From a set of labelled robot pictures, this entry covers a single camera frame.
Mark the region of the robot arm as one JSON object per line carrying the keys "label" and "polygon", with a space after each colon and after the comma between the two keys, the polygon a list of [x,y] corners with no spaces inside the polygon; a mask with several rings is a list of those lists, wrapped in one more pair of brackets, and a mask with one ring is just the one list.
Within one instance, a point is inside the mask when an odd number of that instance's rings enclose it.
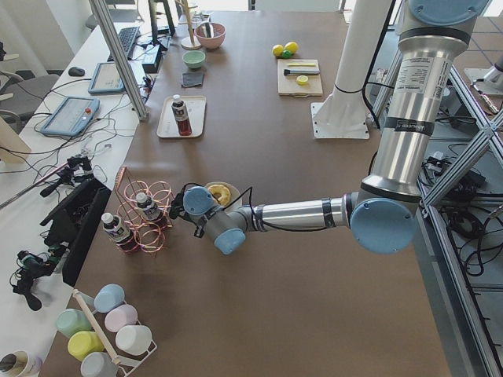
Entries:
{"label": "robot arm", "polygon": [[435,127],[453,60],[469,45],[484,1],[408,1],[398,39],[402,59],[379,148],[360,189],[340,198],[233,209],[201,185],[186,185],[169,215],[195,227],[224,254],[247,232],[316,232],[348,227],[360,245],[378,254],[404,249],[415,233],[417,179]]}

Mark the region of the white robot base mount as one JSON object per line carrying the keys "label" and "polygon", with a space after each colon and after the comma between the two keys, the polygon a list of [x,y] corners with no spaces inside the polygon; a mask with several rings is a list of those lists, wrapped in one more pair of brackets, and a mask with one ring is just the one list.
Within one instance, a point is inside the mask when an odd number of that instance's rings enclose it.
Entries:
{"label": "white robot base mount", "polygon": [[317,139],[369,138],[365,82],[394,8],[391,0],[357,1],[347,31],[334,89],[324,102],[311,107]]}

